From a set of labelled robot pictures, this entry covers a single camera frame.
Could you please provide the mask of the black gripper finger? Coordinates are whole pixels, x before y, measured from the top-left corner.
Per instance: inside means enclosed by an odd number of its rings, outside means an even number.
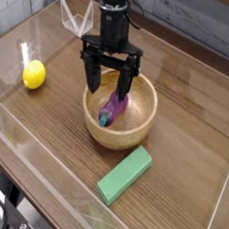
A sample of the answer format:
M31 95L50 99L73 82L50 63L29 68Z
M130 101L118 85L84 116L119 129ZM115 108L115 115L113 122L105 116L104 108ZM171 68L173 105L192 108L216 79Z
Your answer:
M119 72L118 84L116 85L116 93L119 101L123 101L129 92L133 81L133 70L130 67L124 67Z
M101 66L99 60L91 54L84 54L85 75L88 89L94 93L101 83Z

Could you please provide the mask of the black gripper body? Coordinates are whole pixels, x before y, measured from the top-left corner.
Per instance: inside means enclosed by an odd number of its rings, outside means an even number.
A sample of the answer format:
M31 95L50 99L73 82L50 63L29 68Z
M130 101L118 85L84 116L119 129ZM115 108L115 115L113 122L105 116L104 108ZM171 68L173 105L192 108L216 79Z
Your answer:
M82 35L82 59L88 74L101 66L129 71L134 77L140 72L143 51L129 42L130 6L113 7L99 4L101 13L99 35Z

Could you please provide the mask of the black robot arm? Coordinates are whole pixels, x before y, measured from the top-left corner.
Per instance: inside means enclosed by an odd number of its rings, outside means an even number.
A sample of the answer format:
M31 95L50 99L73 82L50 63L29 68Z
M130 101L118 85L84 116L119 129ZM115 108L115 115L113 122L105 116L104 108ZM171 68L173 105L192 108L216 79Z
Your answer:
M81 59L85 66L87 88L94 93L101 81L101 67L119 71L116 94L119 101L130 91L133 78L140 73L143 51L128 40L131 0L100 0L99 35L82 35Z

